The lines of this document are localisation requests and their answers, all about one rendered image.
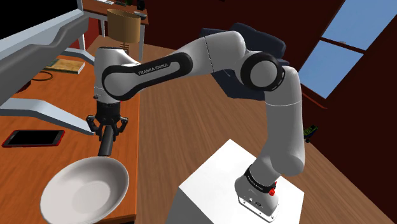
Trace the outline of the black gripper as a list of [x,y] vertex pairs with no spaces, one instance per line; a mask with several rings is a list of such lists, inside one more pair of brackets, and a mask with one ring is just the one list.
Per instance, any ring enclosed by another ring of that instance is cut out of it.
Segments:
[[[113,124],[113,141],[116,141],[116,137],[125,130],[129,122],[128,118],[120,116],[120,102],[108,104],[97,101],[96,109],[95,116],[88,115],[86,117],[90,130],[99,136],[99,140],[102,141],[103,125]],[[96,126],[95,119],[100,123],[99,126]],[[118,121],[121,121],[120,127],[117,127]]]

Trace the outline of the white pan with black handle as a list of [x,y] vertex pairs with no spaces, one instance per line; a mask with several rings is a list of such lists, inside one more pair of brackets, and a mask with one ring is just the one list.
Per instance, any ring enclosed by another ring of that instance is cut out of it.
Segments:
[[49,224],[94,224],[112,213],[129,187],[129,174],[116,159],[97,155],[64,167],[48,182],[40,212]]

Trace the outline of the green and yellow book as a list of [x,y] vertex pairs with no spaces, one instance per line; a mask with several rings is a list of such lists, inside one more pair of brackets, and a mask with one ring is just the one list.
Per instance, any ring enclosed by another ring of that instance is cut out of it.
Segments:
[[44,68],[44,70],[80,74],[84,67],[85,63],[82,61],[54,59]]

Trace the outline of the red phone with black screen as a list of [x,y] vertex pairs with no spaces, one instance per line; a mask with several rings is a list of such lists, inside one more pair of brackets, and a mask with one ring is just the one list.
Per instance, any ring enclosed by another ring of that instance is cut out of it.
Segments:
[[3,148],[58,146],[65,130],[14,130],[2,143]]

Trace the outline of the orange wooden desk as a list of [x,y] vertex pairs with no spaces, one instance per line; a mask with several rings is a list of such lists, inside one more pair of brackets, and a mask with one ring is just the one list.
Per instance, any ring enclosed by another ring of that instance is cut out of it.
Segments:
[[[96,113],[94,67],[86,63],[80,74],[39,73],[16,98],[41,99],[81,119]],[[137,222],[137,159],[140,96],[121,103],[129,122],[113,145],[111,157],[128,170],[130,183],[120,205],[100,224]],[[58,146],[3,148],[4,140],[19,129],[56,129],[37,118],[0,116],[0,224],[46,224],[39,209],[41,194],[65,166],[98,154],[97,136],[66,129]]]

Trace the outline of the lamp with brown shade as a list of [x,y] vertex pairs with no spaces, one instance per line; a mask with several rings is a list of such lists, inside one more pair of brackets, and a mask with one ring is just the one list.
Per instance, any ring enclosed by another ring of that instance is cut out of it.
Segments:
[[108,36],[121,43],[120,47],[129,54],[129,43],[138,43],[140,37],[140,16],[117,9],[107,9]]

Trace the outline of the grey monitor with stand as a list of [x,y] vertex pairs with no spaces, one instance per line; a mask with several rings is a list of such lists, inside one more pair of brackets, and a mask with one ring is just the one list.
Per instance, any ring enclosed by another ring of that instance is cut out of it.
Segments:
[[89,17],[82,0],[71,0],[73,8],[16,34],[0,39],[0,116],[26,116],[63,128],[92,135],[85,120],[46,101],[20,99],[13,95],[59,55],[94,64],[85,50],[83,35]]

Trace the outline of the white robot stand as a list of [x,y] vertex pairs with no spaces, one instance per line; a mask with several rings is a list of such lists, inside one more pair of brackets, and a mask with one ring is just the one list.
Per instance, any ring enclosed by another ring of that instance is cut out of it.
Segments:
[[179,185],[165,224],[299,224],[304,192],[282,176],[273,216],[257,215],[252,204],[238,199],[235,180],[255,159],[228,140]]

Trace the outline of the small green object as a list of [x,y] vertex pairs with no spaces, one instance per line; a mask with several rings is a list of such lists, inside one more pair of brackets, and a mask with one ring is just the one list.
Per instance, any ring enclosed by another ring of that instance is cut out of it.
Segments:
[[310,142],[310,138],[313,136],[313,134],[318,130],[318,126],[316,125],[311,125],[309,128],[306,128],[303,131],[303,137],[306,143]]

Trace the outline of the window with blue panes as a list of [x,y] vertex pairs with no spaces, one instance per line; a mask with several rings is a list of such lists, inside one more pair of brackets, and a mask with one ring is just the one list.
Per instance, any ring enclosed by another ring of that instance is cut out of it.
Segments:
[[299,71],[307,88],[327,98],[397,15],[397,0],[345,0]]

